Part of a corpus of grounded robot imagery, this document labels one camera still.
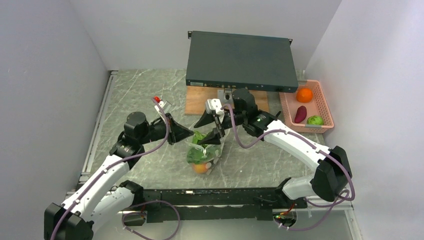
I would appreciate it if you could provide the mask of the polka dot zip top bag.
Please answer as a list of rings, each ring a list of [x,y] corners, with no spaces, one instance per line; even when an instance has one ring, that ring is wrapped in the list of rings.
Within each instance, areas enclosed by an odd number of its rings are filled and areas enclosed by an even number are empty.
[[[220,140],[220,144],[198,144],[205,137],[205,133],[194,131],[191,140],[186,142],[188,144],[186,162],[195,173],[209,175],[221,159],[226,136]]]

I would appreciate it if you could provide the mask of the green fake leafy vegetable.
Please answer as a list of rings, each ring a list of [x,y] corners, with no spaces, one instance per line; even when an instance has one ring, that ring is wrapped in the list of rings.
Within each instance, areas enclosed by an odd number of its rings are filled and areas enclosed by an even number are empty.
[[[220,153],[221,150],[219,145],[198,144],[198,141],[202,140],[205,136],[205,133],[195,130],[191,140],[187,141],[188,151],[186,161],[189,164],[203,164],[209,162],[217,156],[217,152]]]

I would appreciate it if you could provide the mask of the orange fake peach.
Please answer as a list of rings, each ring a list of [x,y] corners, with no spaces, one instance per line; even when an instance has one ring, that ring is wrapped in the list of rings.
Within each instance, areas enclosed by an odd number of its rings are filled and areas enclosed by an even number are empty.
[[[205,174],[209,170],[207,163],[193,164],[192,169],[197,174]]]

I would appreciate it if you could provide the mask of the purple fake sweet potato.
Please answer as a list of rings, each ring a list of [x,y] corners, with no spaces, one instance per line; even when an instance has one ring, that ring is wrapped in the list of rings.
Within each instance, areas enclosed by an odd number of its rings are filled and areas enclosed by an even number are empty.
[[[304,105],[301,105],[297,108],[296,114],[294,117],[294,123],[299,124],[304,121],[307,117],[307,108]]]

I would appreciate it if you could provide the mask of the orange fake fruit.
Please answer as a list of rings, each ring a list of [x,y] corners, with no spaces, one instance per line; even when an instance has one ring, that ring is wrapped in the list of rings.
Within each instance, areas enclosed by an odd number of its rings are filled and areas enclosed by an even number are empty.
[[[300,103],[309,103],[314,98],[314,93],[310,88],[300,88],[297,91],[295,98]]]

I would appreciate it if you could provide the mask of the green fake lime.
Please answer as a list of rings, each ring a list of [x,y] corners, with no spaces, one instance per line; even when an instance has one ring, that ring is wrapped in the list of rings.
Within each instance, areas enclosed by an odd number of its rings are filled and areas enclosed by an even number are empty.
[[[318,125],[318,126],[323,126],[325,124],[323,118],[319,115],[313,115],[310,116],[307,120],[306,123],[308,125]]]

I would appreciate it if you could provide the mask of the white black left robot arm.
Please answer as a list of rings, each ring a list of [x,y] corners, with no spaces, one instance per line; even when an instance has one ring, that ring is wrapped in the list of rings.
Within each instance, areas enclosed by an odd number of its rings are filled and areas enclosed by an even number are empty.
[[[44,239],[91,240],[94,234],[119,211],[139,209],[144,189],[126,180],[111,194],[113,185],[145,154],[145,144],[160,141],[170,145],[194,132],[177,123],[170,113],[148,122],[142,112],[127,116],[123,132],[102,166],[73,195],[61,204],[50,204],[44,212]]]

